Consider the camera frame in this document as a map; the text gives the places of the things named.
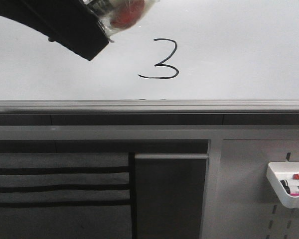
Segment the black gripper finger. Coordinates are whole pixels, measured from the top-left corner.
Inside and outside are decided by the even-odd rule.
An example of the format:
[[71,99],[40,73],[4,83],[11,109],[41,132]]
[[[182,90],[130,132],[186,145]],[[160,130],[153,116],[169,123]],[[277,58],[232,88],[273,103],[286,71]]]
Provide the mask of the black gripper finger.
[[17,21],[92,60],[109,40],[81,0],[0,0],[0,16]]

